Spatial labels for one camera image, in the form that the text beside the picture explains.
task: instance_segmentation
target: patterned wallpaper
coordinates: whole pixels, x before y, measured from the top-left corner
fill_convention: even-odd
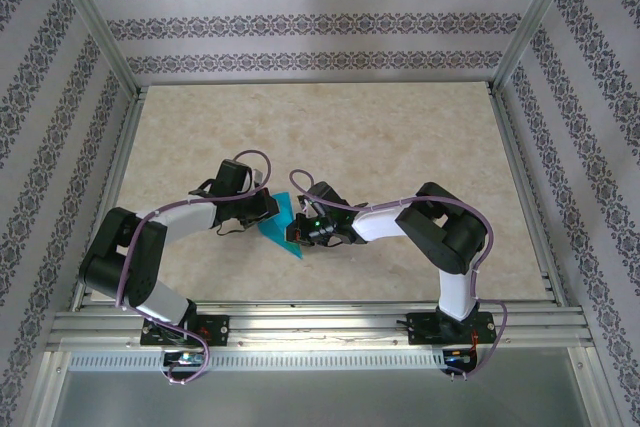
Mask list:
[[[640,425],[638,0],[554,0],[503,93],[565,288]]]
[[[129,100],[71,0],[0,0],[0,426],[20,425]]]
[[[488,80],[531,0],[96,0],[141,84]]]

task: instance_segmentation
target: beige floor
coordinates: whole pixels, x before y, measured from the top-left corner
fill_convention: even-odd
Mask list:
[[[294,194],[287,179],[296,167],[352,204],[440,183],[496,231],[479,293],[546,298],[484,84],[152,87],[119,205],[140,210],[184,198],[247,148],[271,157],[273,193]],[[304,254],[298,260],[257,228],[224,238],[208,231],[168,246],[160,278],[197,300],[438,297],[437,270],[406,238]]]

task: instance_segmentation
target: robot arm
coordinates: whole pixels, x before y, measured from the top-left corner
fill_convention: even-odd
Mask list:
[[[315,184],[309,193],[323,200],[349,205],[326,182]],[[424,184],[416,195],[457,200],[432,182]],[[331,246],[333,237],[345,244],[365,244],[383,237],[407,236],[440,270],[440,312],[456,322],[463,322],[471,320],[477,311],[476,299],[471,295],[470,266],[484,247],[487,231],[482,222],[462,207],[413,202],[408,206],[356,214],[310,202],[304,196],[299,200],[305,210],[310,206],[317,215],[309,218],[297,214],[287,228],[288,241]],[[444,216],[446,221],[438,225],[436,221]]]
[[[233,196],[260,183],[261,174],[233,160],[222,162],[215,179],[189,193],[187,199]],[[195,304],[158,281],[164,247],[195,232],[220,226],[235,218],[244,229],[278,213],[278,204],[263,188],[233,202],[187,203],[160,213],[141,231],[124,290],[124,302],[164,322],[193,330]],[[122,208],[110,210],[80,266],[81,281],[105,295],[116,297],[125,254],[136,227],[147,215]]]

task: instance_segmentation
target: enclosure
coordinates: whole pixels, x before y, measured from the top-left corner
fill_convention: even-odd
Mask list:
[[[0,0],[2,425],[640,424],[639,3]],[[299,260],[254,229],[167,248],[163,282],[230,318],[215,372],[169,389],[78,269],[111,208],[247,148],[273,192],[303,168],[352,204],[435,181],[484,212],[509,319],[482,376],[398,328],[439,294],[407,239]]]

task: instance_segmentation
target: blue fabric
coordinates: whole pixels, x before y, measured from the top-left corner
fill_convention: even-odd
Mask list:
[[[280,213],[271,217],[269,220],[260,222],[258,229],[260,229],[262,235],[301,259],[302,251],[300,250],[300,246],[285,240],[287,225],[293,222],[293,206],[291,205],[289,192],[280,192],[279,194],[272,195],[272,197],[278,202]]]

